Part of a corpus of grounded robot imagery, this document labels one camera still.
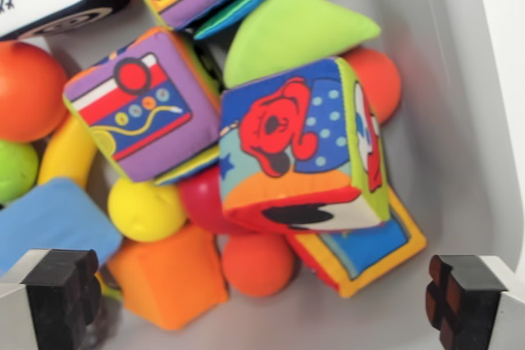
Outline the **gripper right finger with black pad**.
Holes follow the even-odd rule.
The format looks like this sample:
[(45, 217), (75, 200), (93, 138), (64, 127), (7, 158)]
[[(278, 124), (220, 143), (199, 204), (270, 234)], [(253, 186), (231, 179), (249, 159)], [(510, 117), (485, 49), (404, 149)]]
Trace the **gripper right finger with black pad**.
[(444, 349), (523, 349), (524, 279), (498, 256), (434, 255), (427, 319)]

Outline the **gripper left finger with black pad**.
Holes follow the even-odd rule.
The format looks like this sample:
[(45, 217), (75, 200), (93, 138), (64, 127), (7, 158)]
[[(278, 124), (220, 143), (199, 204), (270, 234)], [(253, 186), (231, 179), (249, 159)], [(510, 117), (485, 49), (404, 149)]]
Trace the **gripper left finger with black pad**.
[(100, 307), (94, 250), (30, 249), (1, 276), (2, 349), (78, 349)]

